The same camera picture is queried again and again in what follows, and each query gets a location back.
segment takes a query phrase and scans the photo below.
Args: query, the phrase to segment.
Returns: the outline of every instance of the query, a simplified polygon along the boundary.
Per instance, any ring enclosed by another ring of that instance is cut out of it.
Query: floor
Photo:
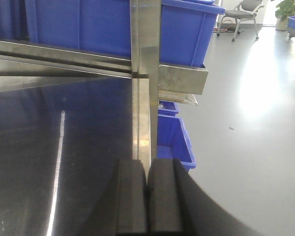
[[[266,236],[295,236],[295,38],[263,28],[213,34],[198,107],[180,105],[194,180]]]

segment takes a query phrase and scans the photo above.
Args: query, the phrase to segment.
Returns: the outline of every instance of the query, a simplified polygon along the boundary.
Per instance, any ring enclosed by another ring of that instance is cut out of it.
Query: office chair
[[[256,15],[260,8],[264,7],[262,4],[263,0],[243,0],[241,1],[233,10],[226,10],[225,15],[222,18],[222,21],[217,30],[217,36],[220,36],[220,29],[223,23],[223,19],[225,17],[231,17],[235,19],[236,22],[236,30],[234,32],[234,36],[232,38],[232,42],[235,42],[235,37],[237,34],[240,34],[239,25],[243,21],[254,21],[255,24],[255,31],[256,31],[256,40],[259,39],[258,37],[258,29],[256,24]]]

